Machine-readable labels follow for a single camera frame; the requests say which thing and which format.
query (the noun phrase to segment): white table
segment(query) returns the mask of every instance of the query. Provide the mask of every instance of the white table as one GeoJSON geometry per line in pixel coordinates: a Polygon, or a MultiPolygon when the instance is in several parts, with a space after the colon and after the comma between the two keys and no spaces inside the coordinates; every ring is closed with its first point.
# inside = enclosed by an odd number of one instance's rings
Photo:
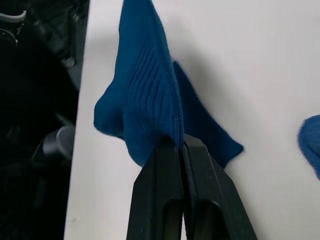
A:
{"type": "MultiPolygon", "coordinates": [[[[226,167],[259,240],[320,238],[320,181],[301,154],[320,114],[320,1],[155,0],[171,55],[203,104],[245,146],[226,167]]],[[[113,79],[121,0],[91,0],[65,240],[125,240],[140,168],[95,130],[113,79]]]]}

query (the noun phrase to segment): ribbed fabric texture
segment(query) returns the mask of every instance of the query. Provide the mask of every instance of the ribbed fabric texture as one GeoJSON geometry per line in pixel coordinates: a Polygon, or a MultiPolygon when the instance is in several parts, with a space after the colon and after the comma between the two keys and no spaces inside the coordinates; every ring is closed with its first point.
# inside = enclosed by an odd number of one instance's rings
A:
{"type": "Polygon", "coordinates": [[[298,134],[298,143],[301,152],[320,179],[320,115],[304,120],[298,134]]]}
{"type": "Polygon", "coordinates": [[[184,127],[220,158],[216,160],[223,167],[243,149],[209,116],[182,69],[177,64],[174,69],[150,0],[123,2],[115,74],[95,106],[94,126],[124,139],[132,159],[141,166],[164,136],[182,149],[184,127]]]}

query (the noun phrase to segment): white surface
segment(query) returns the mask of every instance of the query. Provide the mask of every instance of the white surface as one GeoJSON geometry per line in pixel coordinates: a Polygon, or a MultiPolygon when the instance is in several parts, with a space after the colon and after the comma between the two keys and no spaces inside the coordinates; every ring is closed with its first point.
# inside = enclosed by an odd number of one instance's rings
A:
{"type": "MultiPolygon", "coordinates": [[[[155,0],[171,55],[245,152],[226,168],[259,240],[320,238],[320,181],[298,149],[320,114],[319,0],[155,0]]],[[[94,129],[114,75],[120,0],[91,0],[65,240],[126,239],[140,168],[94,129]]]]}

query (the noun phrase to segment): blue knit fabric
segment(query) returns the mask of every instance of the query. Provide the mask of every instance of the blue knit fabric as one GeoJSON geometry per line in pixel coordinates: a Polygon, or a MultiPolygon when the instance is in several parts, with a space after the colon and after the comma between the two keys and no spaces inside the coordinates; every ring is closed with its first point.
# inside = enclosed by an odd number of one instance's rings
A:
{"type": "Polygon", "coordinates": [[[298,143],[320,179],[320,115],[304,120],[298,134],[298,143]]]}
{"type": "Polygon", "coordinates": [[[201,139],[222,167],[243,150],[209,116],[179,65],[172,64],[151,0],[123,2],[115,74],[95,105],[94,126],[124,139],[140,166],[164,136],[179,149],[184,133],[201,139]]]}

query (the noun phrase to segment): blue fabric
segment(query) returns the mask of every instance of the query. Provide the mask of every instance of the blue fabric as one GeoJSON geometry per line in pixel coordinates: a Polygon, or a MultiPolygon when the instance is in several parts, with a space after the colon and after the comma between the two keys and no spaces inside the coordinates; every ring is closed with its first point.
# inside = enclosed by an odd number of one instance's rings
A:
{"type": "Polygon", "coordinates": [[[304,120],[298,134],[298,143],[320,179],[320,115],[304,120]]]}
{"type": "Polygon", "coordinates": [[[179,65],[172,64],[150,0],[123,2],[115,74],[95,105],[94,126],[124,139],[140,166],[164,136],[179,149],[184,133],[201,139],[222,167],[243,150],[209,116],[179,65]]]}

